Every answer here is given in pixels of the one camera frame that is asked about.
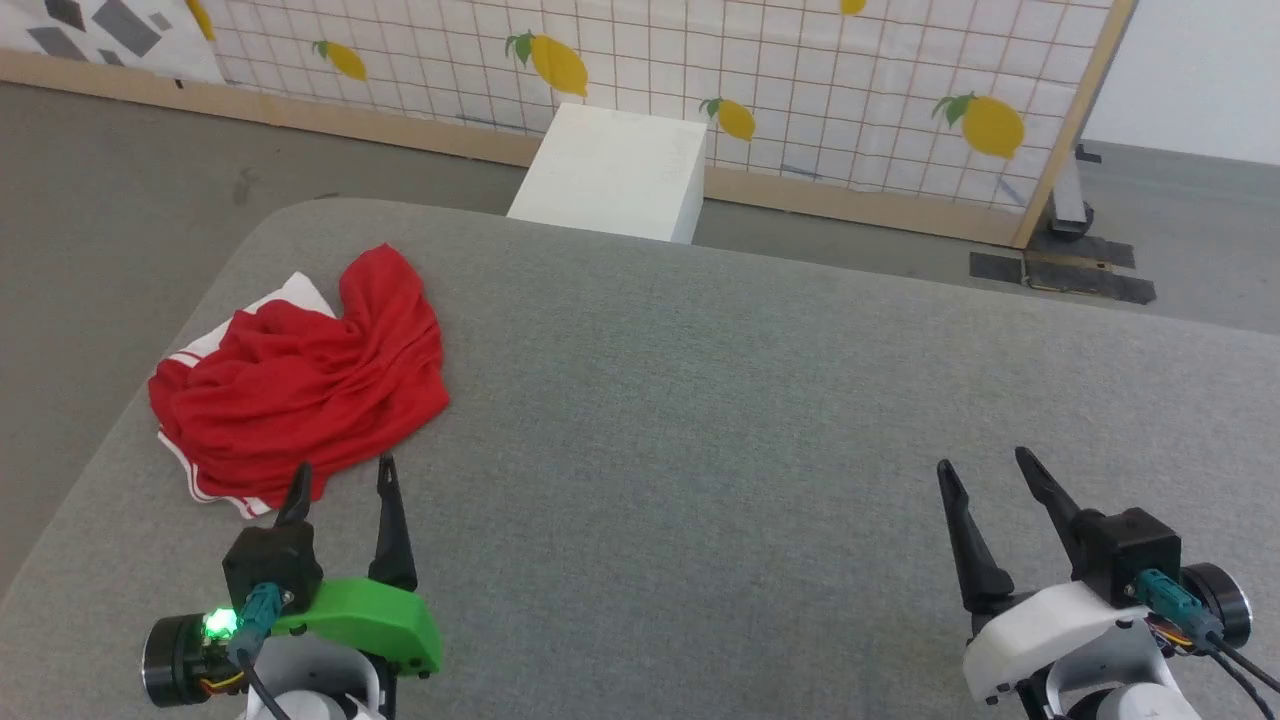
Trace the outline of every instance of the white wall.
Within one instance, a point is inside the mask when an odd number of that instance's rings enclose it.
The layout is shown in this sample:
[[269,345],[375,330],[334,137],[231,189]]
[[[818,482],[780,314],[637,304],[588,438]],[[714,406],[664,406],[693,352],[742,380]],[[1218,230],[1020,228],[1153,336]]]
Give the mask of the white wall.
[[1084,137],[1280,165],[1280,3],[1140,0]]

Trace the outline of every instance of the floor stain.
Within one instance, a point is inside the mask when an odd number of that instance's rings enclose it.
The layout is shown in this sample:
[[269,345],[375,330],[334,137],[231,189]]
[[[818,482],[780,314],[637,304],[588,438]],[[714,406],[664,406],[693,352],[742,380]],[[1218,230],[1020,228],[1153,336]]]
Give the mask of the floor stain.
[[248,202],[248,191],[253,187],[253,183],[259,181],[257,170],[253,168],[241,168],[239,177],[236,178],[236,183],[232,184],[232,202],[236,205],[243,205]]

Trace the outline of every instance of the green led light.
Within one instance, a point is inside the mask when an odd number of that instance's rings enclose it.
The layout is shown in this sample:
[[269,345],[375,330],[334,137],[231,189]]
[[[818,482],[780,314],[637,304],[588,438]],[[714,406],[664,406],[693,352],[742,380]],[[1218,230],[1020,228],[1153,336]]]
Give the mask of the green led light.
[[239,619],[230,607],[219,607],[205,616],[205,635],[210,638],[229,638],[239,629]]

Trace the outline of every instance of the white cube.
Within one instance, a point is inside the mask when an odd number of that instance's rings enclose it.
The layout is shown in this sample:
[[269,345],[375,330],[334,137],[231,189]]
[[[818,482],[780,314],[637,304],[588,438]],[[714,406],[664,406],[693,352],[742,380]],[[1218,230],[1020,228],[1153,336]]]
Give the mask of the white cube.
[[508,218],[691,243],[707,126],[561,105]]

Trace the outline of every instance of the gray fabric tablecloth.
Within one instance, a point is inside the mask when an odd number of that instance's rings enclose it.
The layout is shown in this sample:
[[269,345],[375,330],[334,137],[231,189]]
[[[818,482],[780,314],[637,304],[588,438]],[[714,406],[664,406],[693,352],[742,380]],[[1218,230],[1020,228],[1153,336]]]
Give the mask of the gray fabric tablecloth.
[[[934,464],[1020,587],[1062,582],[1019,443],[1082,505],[1142,505],[1233,571],[1247,650],[1280,664],[1275,337],[328,200],[255,231],[175,345],[293,270],[337,302],[384,241],[426,282],[453,396],[397,450],[445,641],[402,717],[1015,717],[965,692]],[[334,478],[311,516],[329,577],[365,571],[376,516],[371,464]],[[234,717],[150,707],[138,653],[161,615],[225,602],[242,527],[187,496],[140,391],[0,610],[0,711]],[[1174,670],[1206,717],[1252,712],[1208,661]]]

